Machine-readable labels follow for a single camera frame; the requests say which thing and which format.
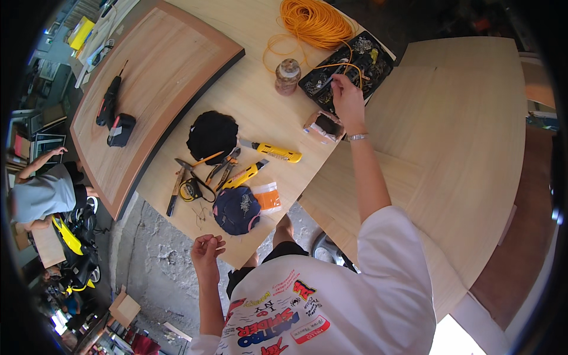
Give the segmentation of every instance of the yellow scooter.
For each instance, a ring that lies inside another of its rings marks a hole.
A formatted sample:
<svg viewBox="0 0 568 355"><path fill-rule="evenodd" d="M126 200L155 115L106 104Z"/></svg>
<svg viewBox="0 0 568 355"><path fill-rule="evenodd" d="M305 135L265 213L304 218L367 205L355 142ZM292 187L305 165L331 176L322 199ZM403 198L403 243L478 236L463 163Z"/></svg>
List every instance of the yellow scooter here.
<svg viewBox="0 0 568 355"><path fill-rule="evenodd" d="M52 216L66 258L61 267L60 283L68 294L83 291L87 287L95 288L94 284L100 280L98 251L93 234L97 223L97 200L89 199L94 203L88 203L85 208Z"/></svg>

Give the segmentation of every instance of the red sticker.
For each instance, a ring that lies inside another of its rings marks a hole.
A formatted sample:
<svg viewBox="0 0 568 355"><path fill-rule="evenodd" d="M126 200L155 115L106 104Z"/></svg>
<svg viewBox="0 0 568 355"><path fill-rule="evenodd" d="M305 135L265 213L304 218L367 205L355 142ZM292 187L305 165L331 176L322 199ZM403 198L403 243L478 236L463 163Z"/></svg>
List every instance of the red sticker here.
<svg viewBox="0 0 568 355"><path fill-rule="evenodd" d="M309 322L308 324L292 331L290 335L292 335L292 338L294 338L296 343L302 344L325 332L330 325L331 323L327 319L319 315L316 319Z"/></svg>

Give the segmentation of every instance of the black shorts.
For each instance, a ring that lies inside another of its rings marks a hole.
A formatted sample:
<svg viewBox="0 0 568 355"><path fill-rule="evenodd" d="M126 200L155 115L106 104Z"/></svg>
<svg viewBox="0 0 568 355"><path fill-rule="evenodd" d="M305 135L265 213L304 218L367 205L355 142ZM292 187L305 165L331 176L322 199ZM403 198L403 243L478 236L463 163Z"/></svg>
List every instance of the black shorts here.
<svg viewBox="0 0 568 355"><path fill-rule="evenodd" d="M74 161L67 161L63 163L69 175L71 175L71 181L73 182L73 191L75 192L75 207L84 208L87 206L87 189L85 185L79 184L84 178L85 174L79 172L77 169L77 163Z"/></svg>
<svg viewBox="0 0 568 355"><path fill-rule="evenodd" d="M274 248L274 250L272 250L270 252L270 254L268 254L264 258L264 260L262 261L262 264L264 264L265 262L267 262L269 260L275 259L279 256L284 256L284 255L304 255L304 256L308 256L310 254L308 252L306 252L304 249L302 249L302 247L300 247L298 244L294 243L293 241L283 241L280 244L278 244L276 246L276 248ZM231 299L231 295L233 294L233 290L235 289L235 287L253 269L254 269L253 267L245 267L245 268L241 268L239 270L235 270L234 272L229 271L229 284L227 285L227 295L229 296L229 299Z"/></svg>

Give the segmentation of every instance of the black tray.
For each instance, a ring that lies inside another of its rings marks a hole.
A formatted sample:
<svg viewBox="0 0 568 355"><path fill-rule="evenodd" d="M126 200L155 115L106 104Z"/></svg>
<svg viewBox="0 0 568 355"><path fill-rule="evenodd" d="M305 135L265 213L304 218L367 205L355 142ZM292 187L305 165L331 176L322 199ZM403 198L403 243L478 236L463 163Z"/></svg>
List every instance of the black tray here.
<svg viewBox="0 0 568 355"><path fill-rule="evenodd" d="M383 80L391 73L394 61L375 37L371 36L367 31L361 32L348 43L353 49L353 57L350 63L356 65L361 71L364 71L364 76L370 78L370 80L363 79L363 98L366 99L371 96ZM373 49L378 51L377 60L374 65L372 64L373 59L370 54ZM349 48L344 44L317 66L340 63L341 60L348 60L349 54ZM335 113L335 108L333 107L333 92L331 90L331 75L336 72L343 74L346 66L347 65L336 65L313 69L298 82L298 85L319 107L325 111ZM359 71L352 66L347 67L348 70L345 75L347 75L355 86L359 87Z"/></svg>

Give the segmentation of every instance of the small plastic bag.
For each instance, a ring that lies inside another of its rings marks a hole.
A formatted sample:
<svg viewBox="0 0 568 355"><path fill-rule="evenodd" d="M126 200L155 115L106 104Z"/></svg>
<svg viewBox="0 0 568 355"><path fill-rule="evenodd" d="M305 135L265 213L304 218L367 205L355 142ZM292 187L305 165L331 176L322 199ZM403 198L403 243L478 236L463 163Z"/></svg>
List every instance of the small plastic bag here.
<svg viewBox="0 0 568 355"><path fill-rule="evenodd" d="M260 215L269 215L282 209L275 182L261 186L253 186L250 190L260 204Z"/></svg>

